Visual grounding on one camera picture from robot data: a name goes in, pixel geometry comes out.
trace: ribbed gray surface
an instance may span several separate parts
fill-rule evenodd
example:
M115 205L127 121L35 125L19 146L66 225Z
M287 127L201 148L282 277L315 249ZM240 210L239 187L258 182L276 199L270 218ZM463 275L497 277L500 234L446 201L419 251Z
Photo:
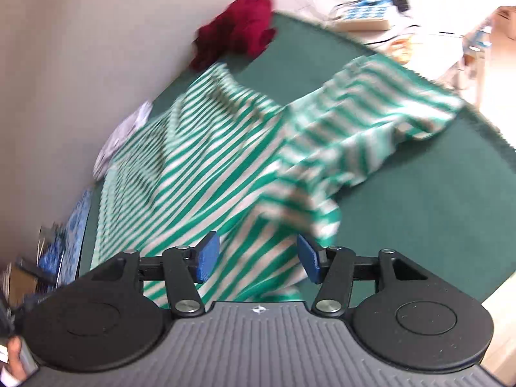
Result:
M118 370L73 374L49 368L24 385L38 387L479 387L497 386L480 367L424 375L389 367L365 352L346 325L311 315L303 303L215 303L180 320L139 361Z

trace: blue patterned cloth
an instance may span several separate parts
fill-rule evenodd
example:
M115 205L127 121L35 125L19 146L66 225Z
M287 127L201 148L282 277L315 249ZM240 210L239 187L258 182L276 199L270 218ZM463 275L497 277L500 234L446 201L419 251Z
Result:
M64 234L56 234L55 241L48 247L45 253L39 258L38 267L57 276L59 262L65 247Z
M81 247L83 245L84 230L86 230L86 220L91 206L91 189L86 189L81 200L75 206L68 222L66 223L65 250L63 264L57 286L70 284L75 280L77 266L81 257Z

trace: striped shirt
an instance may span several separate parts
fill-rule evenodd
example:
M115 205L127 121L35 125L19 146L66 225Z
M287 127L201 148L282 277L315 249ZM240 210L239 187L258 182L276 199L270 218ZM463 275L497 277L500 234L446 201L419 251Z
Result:
M286 106L214 64L113 159L92 267L215 230L219 260L198 287L206 304L299 299L296 235L330 245L341 221L331 196L363 182L397 143L438 133L462 105L382 55L356 58ZM146 282L144 294L167 303L163 282Z

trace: power strip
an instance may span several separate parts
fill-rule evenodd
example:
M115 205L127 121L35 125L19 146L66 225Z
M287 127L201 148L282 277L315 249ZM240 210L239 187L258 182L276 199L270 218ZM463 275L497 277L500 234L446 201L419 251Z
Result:
M337 32L389 30L398 18L393 5L350 6L333 21L333 28Z

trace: blue gripper pad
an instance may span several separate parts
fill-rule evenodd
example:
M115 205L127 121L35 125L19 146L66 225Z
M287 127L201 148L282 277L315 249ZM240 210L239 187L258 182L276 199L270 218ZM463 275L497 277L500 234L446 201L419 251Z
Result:
M300 234L297 236L297 255L308 278L314 284L321 284L323 282L323 276L321 266L319 266L317 252L308 240Z
M202 284L208 280L215 268L215 263L219 257L220 238L215 231L210 231L197 245L200 247L195 272L195 282Z

